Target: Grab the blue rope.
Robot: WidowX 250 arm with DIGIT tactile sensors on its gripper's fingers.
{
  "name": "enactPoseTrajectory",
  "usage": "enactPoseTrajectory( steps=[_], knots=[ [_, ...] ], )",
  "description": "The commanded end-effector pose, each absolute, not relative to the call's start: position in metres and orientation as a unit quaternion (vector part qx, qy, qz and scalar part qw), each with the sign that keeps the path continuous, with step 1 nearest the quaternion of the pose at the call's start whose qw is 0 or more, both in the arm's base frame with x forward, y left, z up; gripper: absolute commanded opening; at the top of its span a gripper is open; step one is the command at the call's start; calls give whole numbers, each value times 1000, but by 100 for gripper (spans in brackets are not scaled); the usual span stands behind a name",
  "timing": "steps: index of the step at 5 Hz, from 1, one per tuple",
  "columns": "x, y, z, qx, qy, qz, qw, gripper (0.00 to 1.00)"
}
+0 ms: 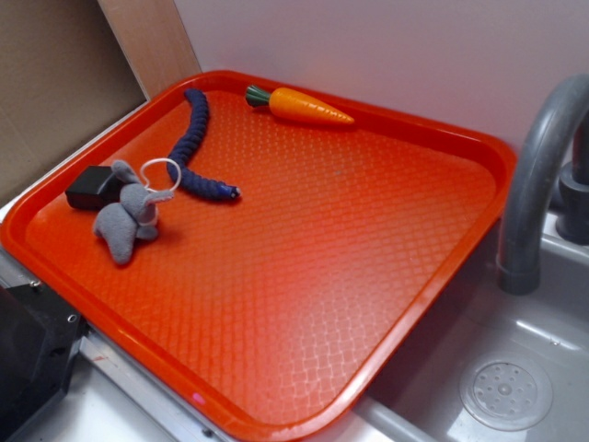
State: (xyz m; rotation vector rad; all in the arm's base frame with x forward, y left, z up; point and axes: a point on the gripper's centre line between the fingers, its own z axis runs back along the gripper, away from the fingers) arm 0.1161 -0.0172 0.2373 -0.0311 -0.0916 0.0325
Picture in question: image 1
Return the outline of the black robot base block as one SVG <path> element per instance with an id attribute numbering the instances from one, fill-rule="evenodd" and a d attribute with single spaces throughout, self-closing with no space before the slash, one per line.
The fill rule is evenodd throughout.
<path id="1" fill-rule="evenodd" d="M 85 322 L 47 285 L 1 289 L 1 439 L 12 441 L 62 400 Z"/>

